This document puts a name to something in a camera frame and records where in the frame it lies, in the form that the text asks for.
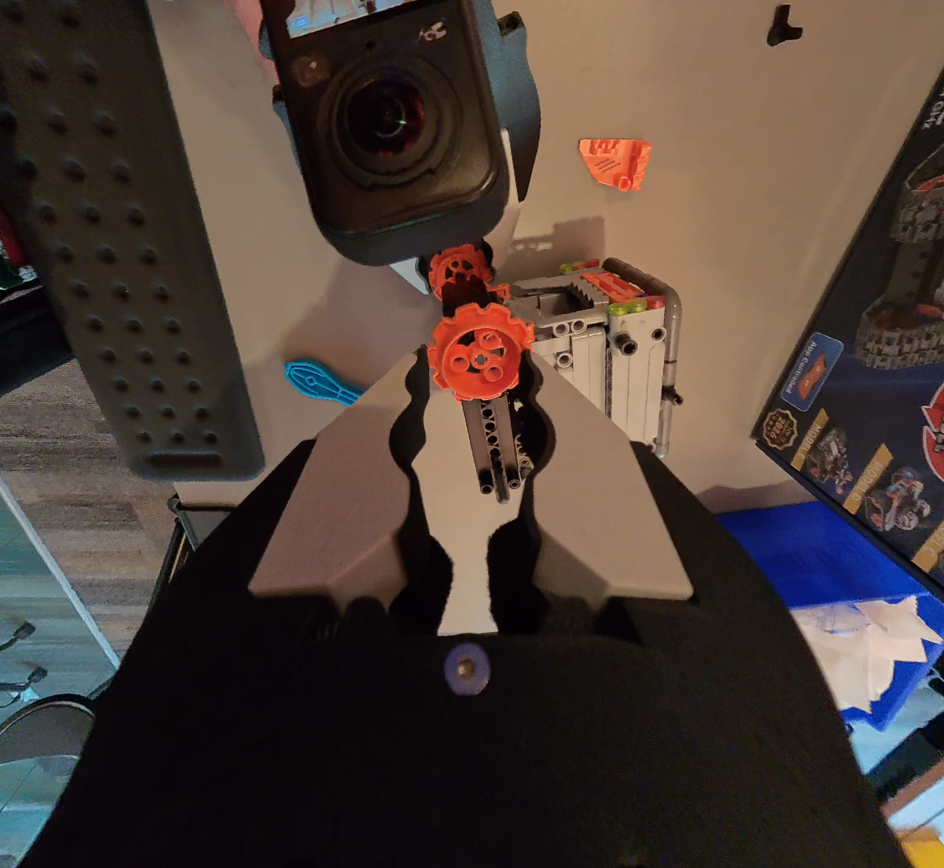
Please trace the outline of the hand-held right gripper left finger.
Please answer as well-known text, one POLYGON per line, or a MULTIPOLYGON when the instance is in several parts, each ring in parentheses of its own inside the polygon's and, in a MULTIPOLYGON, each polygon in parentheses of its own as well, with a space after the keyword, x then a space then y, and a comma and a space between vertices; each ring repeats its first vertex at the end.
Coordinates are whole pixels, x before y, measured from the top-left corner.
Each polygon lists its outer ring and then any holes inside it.
POLYGON ((258 598, 323 595, 343 612, 359 598, 394 602, 407 583, 396 534, 408 513, 409 478, 390 437, 413 397, 403 357, 318 434, 263 557, 249 581, 258 598))

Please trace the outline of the long black holed beam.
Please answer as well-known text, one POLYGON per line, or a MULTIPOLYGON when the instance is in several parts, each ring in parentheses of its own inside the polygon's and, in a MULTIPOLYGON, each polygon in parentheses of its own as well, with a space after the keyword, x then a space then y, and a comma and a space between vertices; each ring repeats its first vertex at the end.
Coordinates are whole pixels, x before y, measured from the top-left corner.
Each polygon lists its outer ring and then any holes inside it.
POLYGON ((479 491, 507 505, 533 471, 522 404, 508 391, 492 400, 464 401, 462 408, 479 491))

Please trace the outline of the building block robot chassis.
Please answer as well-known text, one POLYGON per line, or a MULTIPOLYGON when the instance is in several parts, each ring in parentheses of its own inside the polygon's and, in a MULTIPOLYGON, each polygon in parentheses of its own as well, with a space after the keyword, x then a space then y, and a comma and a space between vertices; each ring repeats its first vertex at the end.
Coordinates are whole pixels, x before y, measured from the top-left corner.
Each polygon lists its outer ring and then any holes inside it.
MULTIPOLYGON (((524 355, 554 369, 632 441, 667 456, 673 410, 682 404, 676 388, 681 306, 673 288, 616 258, 564 263, 556 275, 499 284, 484 242, 420 260, 442 318, 465 304, 497 303, 530 321, 535 341, 524 355)), ((521 369, 510 391, 522 404, 534 468, 521 369)))

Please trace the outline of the blue plastic bin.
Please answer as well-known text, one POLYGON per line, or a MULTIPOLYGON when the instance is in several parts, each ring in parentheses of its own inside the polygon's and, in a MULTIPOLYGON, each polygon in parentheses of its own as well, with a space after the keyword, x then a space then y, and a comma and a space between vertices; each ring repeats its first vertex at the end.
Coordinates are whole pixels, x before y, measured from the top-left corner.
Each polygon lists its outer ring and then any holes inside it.
MULTIPOLYGON (((790 612, 823 604, 897 602, 914 595, 918 614, 942 637, 942 602, 830 508, 810 502, 725 513, 718 519, 761 567, 790 612)), ((927 662, 914 671, 895 673, 873 714, 839 709, 844 720, 887 730, 942 656, 942 645, 929 652, 927 662)))

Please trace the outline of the orange gear wheel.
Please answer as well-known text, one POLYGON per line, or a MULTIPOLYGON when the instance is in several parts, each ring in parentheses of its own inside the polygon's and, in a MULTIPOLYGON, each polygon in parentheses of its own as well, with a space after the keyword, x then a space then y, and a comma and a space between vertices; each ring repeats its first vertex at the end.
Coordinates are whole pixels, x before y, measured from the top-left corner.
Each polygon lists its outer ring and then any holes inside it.
POLYGON ((432 332, 432 380, 458 401, 491 401, 518 385, 523 355, 534 341, 533 324, 501 304, 462 305, 432 332))

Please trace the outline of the blue robot kit box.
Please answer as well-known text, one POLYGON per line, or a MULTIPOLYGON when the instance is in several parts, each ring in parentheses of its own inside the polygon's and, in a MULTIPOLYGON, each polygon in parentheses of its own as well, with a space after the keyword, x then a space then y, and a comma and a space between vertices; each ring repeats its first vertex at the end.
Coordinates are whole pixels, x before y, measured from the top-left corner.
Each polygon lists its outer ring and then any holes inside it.
POLYGON ((942 600, 942 77, 751 435, 942 600))

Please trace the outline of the white paper sheets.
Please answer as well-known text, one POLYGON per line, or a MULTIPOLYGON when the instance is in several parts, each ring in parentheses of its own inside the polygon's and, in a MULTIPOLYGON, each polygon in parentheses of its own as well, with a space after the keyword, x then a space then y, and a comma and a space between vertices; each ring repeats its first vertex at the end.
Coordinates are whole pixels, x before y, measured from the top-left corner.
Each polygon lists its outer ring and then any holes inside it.
POLYGON ((914 595, 791 611, 841 710, 874 713, 895 673, 925 664, 942 637, 918 614, 914 595))

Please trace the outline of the light blue plastic tool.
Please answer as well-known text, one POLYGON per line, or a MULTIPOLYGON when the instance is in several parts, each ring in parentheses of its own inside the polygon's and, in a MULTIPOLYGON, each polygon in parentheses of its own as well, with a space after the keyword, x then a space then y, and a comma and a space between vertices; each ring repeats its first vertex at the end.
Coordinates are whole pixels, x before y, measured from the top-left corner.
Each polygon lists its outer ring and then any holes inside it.
POLYGON ((287 382, 300 394, 323 402, 350 406, 366 389, 338 377, 329 367, 310 359, 292 360, 284 365, 287 382))

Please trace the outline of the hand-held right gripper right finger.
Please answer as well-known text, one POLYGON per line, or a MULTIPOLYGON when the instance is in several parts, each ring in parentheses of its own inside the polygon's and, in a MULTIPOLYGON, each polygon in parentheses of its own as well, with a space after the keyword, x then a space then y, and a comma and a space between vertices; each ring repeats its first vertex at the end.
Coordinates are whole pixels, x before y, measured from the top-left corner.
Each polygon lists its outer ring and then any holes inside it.
POLYGON ((549 447, 531 478, 533 582, 555 597, 685 601, 693 594, 631 441, 539 359, 531 398, 549 447))

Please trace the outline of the orange panel piece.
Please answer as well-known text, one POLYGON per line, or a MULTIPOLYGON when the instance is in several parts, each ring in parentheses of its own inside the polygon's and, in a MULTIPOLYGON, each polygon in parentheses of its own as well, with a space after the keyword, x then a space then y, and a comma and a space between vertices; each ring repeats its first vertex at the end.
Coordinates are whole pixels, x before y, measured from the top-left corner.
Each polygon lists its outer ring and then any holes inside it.
POLYGON ((651 144, 643 139, 581 139, 581 156, 596 182, 621 192, 641 189, 651 144))

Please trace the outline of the dark perforated mat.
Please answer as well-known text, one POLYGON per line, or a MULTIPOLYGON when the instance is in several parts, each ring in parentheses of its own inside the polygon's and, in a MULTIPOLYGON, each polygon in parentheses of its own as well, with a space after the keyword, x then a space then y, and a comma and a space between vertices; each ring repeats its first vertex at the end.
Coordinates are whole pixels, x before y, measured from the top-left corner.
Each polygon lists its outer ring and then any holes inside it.
POLYGON ((147 0, 2 0, 2 209, 129 468, 264 454, 147 0))

